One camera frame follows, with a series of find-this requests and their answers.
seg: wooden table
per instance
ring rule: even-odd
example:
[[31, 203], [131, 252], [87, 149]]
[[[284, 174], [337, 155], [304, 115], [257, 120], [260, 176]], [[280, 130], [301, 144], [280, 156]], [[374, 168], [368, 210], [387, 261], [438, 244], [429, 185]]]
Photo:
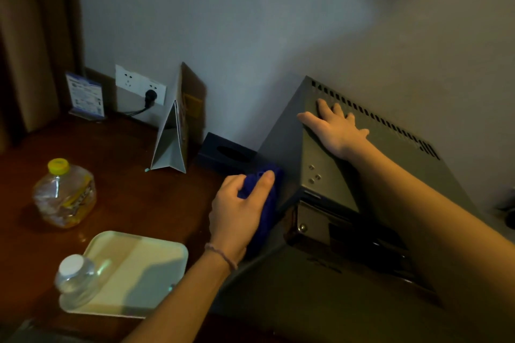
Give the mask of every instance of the wooden table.
[[[183, 243], [189, 265], [200, 257], [222, 177], [194, 164], [187, 174], [145, 172], [156, 135], [155, 129], [119, 116], [95, 123], [67, 115], [0, 156], [0, 323], [32, 319], [36, 326], [94, 340], [120, 340], [132, 331], [139, 320], [62, 312], [53, 287], [61, 260], [83, 253], [106, 230]], [[57, 157], [90, 170], [98, 192], [92, 213], [68, 230], [43, 222], [31, 199], [47, 162]], [[213, 334], [224, 341], [264, 338], [232, 320], [208, 316], [197, 340], [212, 341]], [[266, 341], [278, 340], [267, 335]]]

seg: hand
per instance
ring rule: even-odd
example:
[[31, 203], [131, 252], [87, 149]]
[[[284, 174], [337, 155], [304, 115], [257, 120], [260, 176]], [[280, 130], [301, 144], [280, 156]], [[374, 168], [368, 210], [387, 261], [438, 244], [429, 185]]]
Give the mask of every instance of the hand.
[[247, 199], [238, 198], [245, 175], [228, 176], [213, 200], [209, 214], [211, 244], [236, 264], [258, 229], [263, 205], [274, 185], [274, 171], [265, 172]]
[[345, 117], [338, 103], [334, 104], [333, 110], [323, 99], [318, 99], [317, 104], [322, 119], [309, 111], [297, 114], [297, 118], [318, 136], [329, 152], [340, 159], [348, 160], [349, 155], [366, 142], [370, 131], [357, 129], [354, 114], [349, 113]]

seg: pink braided bracelet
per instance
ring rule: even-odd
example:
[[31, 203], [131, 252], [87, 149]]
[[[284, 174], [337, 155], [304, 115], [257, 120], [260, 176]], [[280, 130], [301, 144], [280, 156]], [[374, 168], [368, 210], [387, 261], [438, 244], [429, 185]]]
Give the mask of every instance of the pink braided bracelet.
[[219, 254], [223, 260], [225, 260], [229, 267], [231, 268], [231, 270], [237, 270], [238, 269], [238, 265], [233, 262], [232, 260], [230, 260], [224, 253], [223, 251], [219, 250], [218, 248], [215, 248], [215, 246], [211, 243], [205, 243], [205, 246], [204, 246], [204, 249], [209, 249], [210, 251], [213, 251], [213, 252], [216, 252], [217, 254]]

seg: clear plastic bottle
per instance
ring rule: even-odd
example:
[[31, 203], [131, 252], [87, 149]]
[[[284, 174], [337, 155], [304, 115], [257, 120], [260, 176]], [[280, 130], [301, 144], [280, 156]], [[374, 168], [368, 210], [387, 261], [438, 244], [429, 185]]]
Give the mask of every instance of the clear plastic bottle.
[[61, 262], [54, 283], [62, 294], [59, 301], [65, 309], [87, 304], [99, 291], [95, 265], [78, 254], [70, 255]]
[[66, 159], [48, 162], [49, 173], [34, 186], [34, 201], [44, 220], [60, 228], [80, 223], [96, 203], [93, 174]]

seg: wall socket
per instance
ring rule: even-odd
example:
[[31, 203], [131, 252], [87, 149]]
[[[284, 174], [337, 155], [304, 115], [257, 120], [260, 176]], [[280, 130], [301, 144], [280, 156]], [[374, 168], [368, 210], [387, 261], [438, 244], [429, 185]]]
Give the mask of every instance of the wall socket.
[[152, 79], [140, 75], [139, 73], [127, 71], [124, 67], [116, 66], [116, 85], [124, 90], [133, 92], [145, 98], [145, 92], [154, 90], [158, 97], [155, 103], [164, 105], [164, 97], [166, 95], [166, 86]]

